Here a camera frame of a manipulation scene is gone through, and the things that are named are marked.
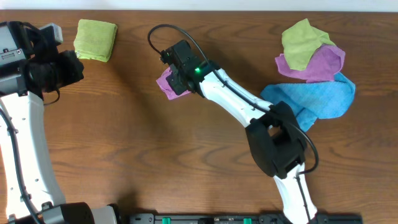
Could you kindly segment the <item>purple microfiber cloth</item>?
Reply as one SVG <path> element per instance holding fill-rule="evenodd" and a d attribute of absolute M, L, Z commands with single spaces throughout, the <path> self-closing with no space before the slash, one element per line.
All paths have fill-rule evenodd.
<path fill-rule="evenodd" d="M 169 100 L 174 100 L 176 98 L 179 98 L 181 96 L 190 94 L 190 91 L 184 91 L 181 95 L 177 95 L 171 88 L 171 86 L 169 85 L 169 83 L 167 82 L 166 78 L 172 74 L 172 71 L 170 69 L 170 67 L 168 67 L 162 74 L 161 76 L 156 80 L 159 88 L 165 93 L 166 97 Z"/>

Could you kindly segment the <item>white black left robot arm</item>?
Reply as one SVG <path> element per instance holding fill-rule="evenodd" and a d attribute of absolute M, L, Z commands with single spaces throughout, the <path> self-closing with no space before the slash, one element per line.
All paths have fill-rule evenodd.
<path fill-rule="evenodd" d="M 120 223 L 117 206 L 67 203 L 55 178 L 44 130 L 45 92 L 83 79 L 75 52 L 1 55 L 1 153 L 9 223 Z"/>

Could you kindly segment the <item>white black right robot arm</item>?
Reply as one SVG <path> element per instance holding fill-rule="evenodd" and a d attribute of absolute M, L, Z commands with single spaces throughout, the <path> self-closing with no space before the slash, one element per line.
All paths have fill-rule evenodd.
<path fill-rule="evenodd" d="M 275 180 L 288 221 L 314 221 L 317 208 L 305 181 L 304 152 L 310 140 L 299 128 L 290 106 L 255 97 L 223 69 L 213 71 L 206 62 L 187 71 L 175 63 L 169 67 L 167 82 L 177 95 L 185 90 L 196 92 L 220 105 L 243 125 L 255 163 Z"/>

